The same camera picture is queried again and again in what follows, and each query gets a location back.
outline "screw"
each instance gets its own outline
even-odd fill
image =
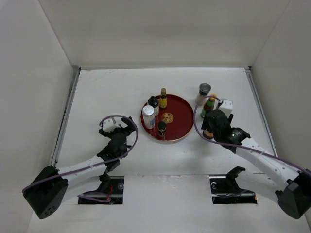
[[[216,182],[212,182],[212,183],[210,184],[210,187],[211,187],[212,189],[216,189],[216,188],[217,188],[217,183],[216,183]]]
[[[119,189],[119,190],[123,190],[123,189],[124,189],[124,184],[118,183],[118,189]]]

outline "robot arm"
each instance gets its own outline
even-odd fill
[[[251,162],[264,174],[253,174],[243,167],[236,167],[227,174],[227,178],[234,179],[241,189],[275,201],[289,216],[300,218],[311,207],[309,171],[266,156],[266,150],[247,132],[230,126],[232,118],[231,111],[222,111],[218,106],[218,109],[206,113],[201,129],[213,133],[216,142]]]
[[[100,123],[102,128],[99,134],[111,140],[93,158],[59,169],[47,166],[32,184],[23,190],[24,198],[39,219],[53,214],[60,204],[68,199],[90,190],[102,192],[107,188],[110,181],[108,172],[113,171],[120,164],[120,159],[127,155],[127,149],[131,146],[126,144],[126,138],[137,128],[131,117],[121,120],[127,127],[117,127],[114,118]]]

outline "red tray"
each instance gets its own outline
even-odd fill
[[[164,137],[157,134],[157,125],[162,119],[166,123]],[[159,109],[159,115],[155,117],[155,127],[151,130],[145,127],[142,113],[140,114],[140,122],[151,137],[161,141],[177,141],[190,133],[193,126],[193,109],[183,98],[167,94],[167,107]]]

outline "gold emblem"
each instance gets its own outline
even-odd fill
[[[165,122],[166,124],[170,124],[173,122],[174,120],[174,116],[172,113],[163,113],[161,116],[161,119],[163,122]]]

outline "white lid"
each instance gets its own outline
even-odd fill
[[[145,116],[151,116],[155,112],[153,106],[146,105],[145,107],[142,108],[142,113]]]

